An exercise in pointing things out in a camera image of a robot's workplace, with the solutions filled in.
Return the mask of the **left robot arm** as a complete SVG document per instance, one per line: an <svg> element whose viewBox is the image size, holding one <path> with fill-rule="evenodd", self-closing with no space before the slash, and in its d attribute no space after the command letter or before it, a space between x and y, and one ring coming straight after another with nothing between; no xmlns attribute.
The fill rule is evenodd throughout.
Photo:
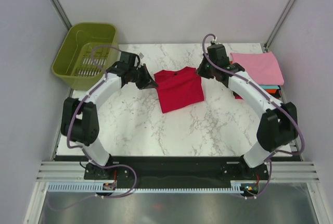
<svg viewBox="0 0 333 224"><path fill-rule="evenodd" d="M104 76L79 98L68 97L63 103L60 132L67 137L69 149L80 148L96 173L103 179L112 177L111 155L101 144L98 110L117 91L128 83L140 90L158 87L140 55L122 52L120 59L105 70Z"/></svg>

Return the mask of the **red t shirt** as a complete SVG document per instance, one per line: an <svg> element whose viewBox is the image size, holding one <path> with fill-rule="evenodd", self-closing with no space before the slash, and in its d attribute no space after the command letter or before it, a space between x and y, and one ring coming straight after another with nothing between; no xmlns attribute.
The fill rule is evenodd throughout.
<svg viewBox="0 0 333 224"><path fill-rule="evenodd" d="M201 77L193 67L178 71L161 70L154 74L162 113L169 113L204 101Z"/></svg>

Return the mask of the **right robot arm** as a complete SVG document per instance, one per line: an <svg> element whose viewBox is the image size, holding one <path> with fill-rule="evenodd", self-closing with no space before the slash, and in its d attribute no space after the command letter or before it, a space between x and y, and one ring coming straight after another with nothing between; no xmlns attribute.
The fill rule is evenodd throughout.
<svg viewBox="0 0 333 224"><path fill-rule="evenodd" d="M257 141L242 155L242 163L238 166L242 178L252 178L257 173L257 166L299 136L296 106L272 97L250 78L240 64L231 64L223 44L212 43L203 48L203 59L196 73L224 84L245 100L260 118Z"/></svg>

